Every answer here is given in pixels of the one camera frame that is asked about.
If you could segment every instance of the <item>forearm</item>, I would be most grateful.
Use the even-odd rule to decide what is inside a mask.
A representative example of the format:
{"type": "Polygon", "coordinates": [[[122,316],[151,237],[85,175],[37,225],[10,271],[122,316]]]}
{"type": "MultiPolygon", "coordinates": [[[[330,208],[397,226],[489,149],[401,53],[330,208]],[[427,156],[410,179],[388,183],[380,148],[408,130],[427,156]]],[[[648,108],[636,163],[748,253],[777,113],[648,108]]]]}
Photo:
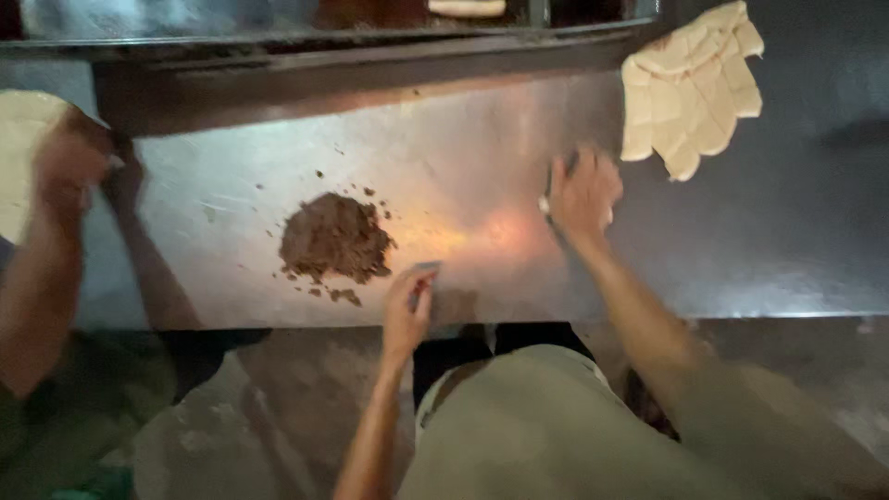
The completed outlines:
{"type": "Polygon", "coordinates": [[[148,324],[155,330],[197,330],[197,312],[134,211],[117,212],[117,226],[136,271],[148,324]]]}
{"type": "Polygon", "coordinates": [[[403,364],[381,363],[371,401],[337,480],[335,500],[391,498],[392,453],[403,364]]]}
{"type": "Polygon", "coordinates": [[[24,398],[59,360],[83,272],[79,214],[36,206],[0,286],[0,381],[24,398]]]}
{"type": "Polygon", "coordinates": [[[579,238],[575,247],[597,282],[633,368],[669,411],[707,349],[605,242],[579,238]]]}

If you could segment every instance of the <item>green cloth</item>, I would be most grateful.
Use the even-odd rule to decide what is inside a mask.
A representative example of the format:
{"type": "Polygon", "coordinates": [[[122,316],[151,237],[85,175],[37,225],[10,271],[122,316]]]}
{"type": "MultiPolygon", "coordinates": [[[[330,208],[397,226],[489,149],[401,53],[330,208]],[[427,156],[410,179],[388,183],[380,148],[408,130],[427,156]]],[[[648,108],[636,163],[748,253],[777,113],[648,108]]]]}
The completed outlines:
{"type": "Polygon", "coordinates": [[[0,498],[89,488],[99,460],[169,406],[176,377],[156,335],[74,334],[26,400],[0,386],[0,498]]]}
{"type": "MultiPolygon", "coordinates": [[[[440,387],[424,397],[419,418],[440,387]]],[[[714,359],[674,413],[681,444],[639,421],[589,359],[552,345],[524,348],[460,382],[423,420],[399,497],[889,496],[886,468],[762,368],[714,359]]]]}

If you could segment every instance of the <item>person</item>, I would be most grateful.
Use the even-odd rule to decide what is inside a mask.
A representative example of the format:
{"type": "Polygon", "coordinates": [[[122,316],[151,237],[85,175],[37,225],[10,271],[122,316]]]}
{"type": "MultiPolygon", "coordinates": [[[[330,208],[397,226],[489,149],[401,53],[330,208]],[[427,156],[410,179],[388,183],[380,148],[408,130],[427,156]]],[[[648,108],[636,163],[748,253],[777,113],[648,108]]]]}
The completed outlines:
{"type": "Polygon", "coordinates": [[[411,270],[388,294],[379,371],[335,499],[392,497],[411,358],[417,443],[404,499],[889,498],[886,468],[790,381],[720,361],[621,263],[604,233],[621,195],[601,152],[581,148],[571,174],[554,160],[552,222],[678,441],[635,418],[567,324],[501,325],[494,353],[477,337],[422,342],[436,271],[411,270]]]}
{"type": "MultiPolygon", "coordinates": [[[[108,130],[74,107],[36,148],[28,225],[0,285],[2,498],[130,497],[132,471],[100,459],[212,376],[225,351],[267,333],[71,331],[88,195],[108,176],[114,150],[108,130]]],[[[124,187],[109,191],[108,201],[130,246],[143,300],[154,289],[166,301],[146,304],[151,326],[158,327],[165,323],[156,312],[173,310],[171,300],[182,297],[160,289],[164,273],[138,225],[136,189],[124,187]]]]}

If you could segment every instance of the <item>dough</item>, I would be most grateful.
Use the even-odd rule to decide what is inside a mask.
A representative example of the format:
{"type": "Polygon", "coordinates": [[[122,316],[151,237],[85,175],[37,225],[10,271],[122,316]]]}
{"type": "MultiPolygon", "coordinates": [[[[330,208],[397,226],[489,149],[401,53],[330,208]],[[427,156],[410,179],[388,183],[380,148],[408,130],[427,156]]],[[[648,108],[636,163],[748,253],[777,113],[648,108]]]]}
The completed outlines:
{"type": "Polygon", "coordinates": [[[745,57],[763,40],[738,1],[703,13],[629,56],[621,67],[625,123],[621,159],[657,151],[675,181],[691,179],[701,155],[728,147],[738,118],[763,107],[745,57]]]}
{"type": "Polygon", "coordinates": [[[308,274],[316,283],[331,271],[363,284],[391,273],[385,265],[391,243],[372,203],[325,193],[290,217],[279,254],[287,271],[308,274]]]}
{"type": "Polygon", "coordinates": [[[70,104],[49,93],[0,92],[0,236],[21,242],[34,150],[70,104]]]}
{"type": "Polygon", "coordinates": [[[454,18],[496,18],[506,11],[506,0],[429,0],[429,11],[454,18]]]}

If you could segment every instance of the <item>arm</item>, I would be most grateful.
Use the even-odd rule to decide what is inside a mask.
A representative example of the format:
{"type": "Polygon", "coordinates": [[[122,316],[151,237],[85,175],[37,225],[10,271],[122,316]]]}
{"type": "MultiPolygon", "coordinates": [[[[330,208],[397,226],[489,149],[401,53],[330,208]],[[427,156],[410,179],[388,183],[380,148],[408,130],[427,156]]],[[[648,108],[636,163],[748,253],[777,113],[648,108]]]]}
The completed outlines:
{"type": "Polygon", "coordinates": [[[137,215],[144,170],[132,141],[121,139],[116,145],[124,166],[108,176],[102,190],[136,272],[148,325],[153,330],[200,329],[194,306],[137,215]]]}
{"type": "Polygon", "coordinates": [[[49,374],[68,338],[82,274],[81,218],[105,172],[104,129],[69,109],[34,159],[25,239],[0,286],[0,382],[24,399],[49,374]]]}
{"type": "Polygon", "coordinates": [[[436,272],[435,269],[409,270],[399,276],[389,290],[380,372],[337,480],[334,500],[392,497],[398,385],[404,366],[428,330],[432,306],[430,284],[436,272]]]}
{"type": "Polygon", "coordinates": [[[612,205],[623,191],[617,168],[601,153],[581,149],[577,169],[570,176],[561,158],[554,161],[551,186],[553,223],[596,281],[630,363],[669,412],[707,349],[614,256],[605,240],[612,205]]]}

